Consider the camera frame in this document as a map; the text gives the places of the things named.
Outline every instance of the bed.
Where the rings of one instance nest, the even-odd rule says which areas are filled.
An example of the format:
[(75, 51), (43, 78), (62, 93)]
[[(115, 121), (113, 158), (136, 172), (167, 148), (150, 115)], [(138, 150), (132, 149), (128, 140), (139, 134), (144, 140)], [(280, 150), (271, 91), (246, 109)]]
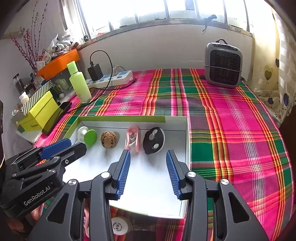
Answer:
[[(190, 169), (206, 179), (227, 178), (248, 203), (270, 240), (289, 221), (294, 183), (289, 155), (268, 110), (243, 81), (235, 89), (209, 85), (203, 69), (154, 69), (134, 72), (128, 88), (106, 91), (84, 109), (65, 115), (36, 146), (61, 140), (81, 115), (173, 115), (190, 119)], [(96, 98), (101, 92), (92, 91)], [(72, 109), (79, 107), (76, 95)], [(209, 239), (213, 217), (208, 208)], [(111, 207), (111, 216), (129, 213)], [(157, 240), (182, 239), (184, 220), (158, 218)], [(118, 236), (117, 241), (124, 240)]]

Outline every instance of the black round object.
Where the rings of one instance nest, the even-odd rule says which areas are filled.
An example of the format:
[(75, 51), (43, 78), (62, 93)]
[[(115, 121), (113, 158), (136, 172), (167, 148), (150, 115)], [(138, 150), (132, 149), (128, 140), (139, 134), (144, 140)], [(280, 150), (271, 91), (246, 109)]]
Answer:
[(143, 140), (145, 154), (149, 155), (159, 152), (163, 147), (164, 142), (165, 134), (161, 128), (154, 127), (147, 131)]

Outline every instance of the space heater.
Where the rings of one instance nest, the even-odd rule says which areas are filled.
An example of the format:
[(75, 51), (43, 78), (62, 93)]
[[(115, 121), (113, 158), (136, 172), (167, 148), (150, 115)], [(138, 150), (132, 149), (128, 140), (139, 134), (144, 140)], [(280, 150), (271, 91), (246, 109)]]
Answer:
[(242, 72), (242, 53), (234, 46), (219, 39), (207, 44), (205, 50), (205, 78), (212, 84), (235, 88), (238, 86)]

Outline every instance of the window frame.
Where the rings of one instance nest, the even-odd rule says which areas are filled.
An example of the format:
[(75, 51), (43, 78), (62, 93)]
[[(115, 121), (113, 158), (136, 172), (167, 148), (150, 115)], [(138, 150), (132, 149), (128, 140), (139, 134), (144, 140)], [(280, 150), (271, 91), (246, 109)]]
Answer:
[[(76, 1), (77, 7), (78, 7), (78, 12), (80, 15), (80, 19), (83, 23), (83, 28), (84, 28), (84, 32), (91, 38), (91, 34), (89, 32), (89, 29), (87, 27), (87, 23), (83, 14), (83, 9), (82, 9), (82, 5), (80, 0), (74, 0)], [(227, 29), (230, 31), (234, 31), (234, 32), (238, 32), (244, 35), (247, 35), (249, 37), (254, 37), (253, 34), (250, 32), (250, 22), (249, 22), (249, 16), (248, 16), (248, 11), (247, 11), (247, 5), (246, 5), (246, 1), (244, 1), (244, 6), (245, 6), (245, 10), (246, 10), (246, 17), (247, 17), (247, 30), (243, 30), (240, 29), (238, 27), (232, 26), (232, 25), (228, 25), (228, 19), (227, 19), (227, 13), (226, 13), (226, 7), (225, 7), (225, 1), (222, 0), (223, 3), (223, 8), (224, 8), (224, 18), (225, 21), (224, 23), (218, 23), (218, 22), (210, 22), (208, 23), (208, 26), (212, 26), (212, 27), (217, 27), (217, 28), (223, 28), (223, 29)], [(97, 42), (99, 40), (108, 38), (110, 36), (116, 35), (116, 34), (120, 34), (123, 32), (127, 32), (127, 31), (131, 31), (131, 30), (135, 30), (138, 28), (146, 28), (146, 27), (151, 27), (151, 26), (158, 26), (158, 25), (170, 25), (170, 24), (192, 24), (192, 25), (204, 25), (204, 20), (200, 19), (200, 14), (199, 14), (199, 10), (198, 10), (198, 5), (197, 5), (197, 0), (193, 0), (194, 3), (194, 8), (195, 8), (195, 12), (196, 12), (196, 16), (197, 19), (170, 19), (170, 13), (168, 10), (168, 5), (167, 5), (167, 1), (163, 0), (164, 6), (165, 6), (165, 15), (166, 15), (166, 19), (164, 20), (154, 20), (154, 21), (148, 21), (148, 22), (139, 22), (139, 18), (137, 13), (135, 12), (135, 24), (132, 25), (128, 25), (119, 29), (113, 29), (112, 23), (110, 21), (108, 21), (109, 24), (109, 28), (110, 31), (102, 34), (98, 37), (89, 39), (89, 41), (83, 43), (81, 45), (80, 48), (86, 47), (88, 45), (90, 45), (91, 43)]]

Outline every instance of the white wall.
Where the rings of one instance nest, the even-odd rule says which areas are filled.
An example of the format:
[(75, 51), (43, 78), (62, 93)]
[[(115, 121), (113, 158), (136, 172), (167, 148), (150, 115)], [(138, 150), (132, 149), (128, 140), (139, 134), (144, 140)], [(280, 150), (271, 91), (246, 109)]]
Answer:
[[(105, 50), (113, 66), (121, 65), (127, 70), (165, 68), (204, 68), (205, 47), (209, 42), (223, 38), (238, 47), (243, 56), (242, 76), (252, 75), (252, 49), (254, 39), (221, 28), (208, 27), (202, 34), (200, 25), (161, 25), (140, 28), (102, 39), (79, 50), (79, 65), (86, 77), (90, 67), (89, 56), (95, 50)], [(95, 53), (92, 61), (99, 63), (103, 74), (111, 73), (104, 53)]]
[[(18, 31), (20, 27), (31, 28), (35, 0), (29, 1), (15, 16), (7, 32)], [(42, 26), (40, 47), (47, 48), (57, 33), (64, 34), (58, 0), (39, 0), (36, 11), (39, 12), (38, 24), (45, 4), (47, 12)], [(156, 68), (203, 68), (205, 46), (219, 38), (237, 46), (243, 53), (242, 76), (250, 76), (253, 39), (240, 33), (208, 27), (202, 34), (204, 26), (197, 25), (163, 25), (141, 28), (121, 33), (93, 43), (79, 51), (80, 67), (88, 76), (89, 56), (94, 50), (105, 50), (111, 57), (113, 65), (122, 65), (128, 70)], [(108, 58), (103, 53), (93, 55), (93, 62), (99, 63), (103, 73), (111, 72)], [(2, 135), (6, 158), (11, 157), (30, 145), (26, 140), (16, 136), (15, 128), (10, 123), (11, 112), (19, 101), (18, 92), (12, 84), (12, 77), (17, 73), (21, 78), (29, 77), (32, 72), (29, 64), (19, 53), (10, 39), (0, 40), (0, 100), (4, 103), (4, 134)]]
[[(36, 12), (39, 12), (38, 24), (40, 25), (41, 15), (47, 0), (39, 0)], [(36, 1), (29, 1), (15, 16), (6, 32), (19, 31), (20, 27), (31, 29), (33, 9)], [(47, 48), (57, 33), (63, 34), (59, 7), (57, 0), (48, 1), (45, 19), (42, 24), (42, 31), (39, 43), (39, 53)], [(0, 40), (0, 100), (4, 104), (3, 113), (3, 135), (2, 143), (5, 158), (9, 158), (23, 150), (31, 147), (25, 139), (19, 137), (16, 128), (11, 123), (11, 112), (19, 102), (19, 93), (12, 83), (12, 78), (19, 73), (20, 78), (30, 77), (32, 69), (25, 58), (20, 54), (11, 39)]]
[(11, 112), (19, 102), (19, 93), (12, 83), (12, 78), (19, 73), (20, 78), (29, 77), (32, 69), (18, 53), (18, 49), (10, 39), (0, 41), (0, 100), (3, 102), (3, 134), (2, 144), (5, 158), (9, 158), (31, 145), (15, 132), (10, 121)]

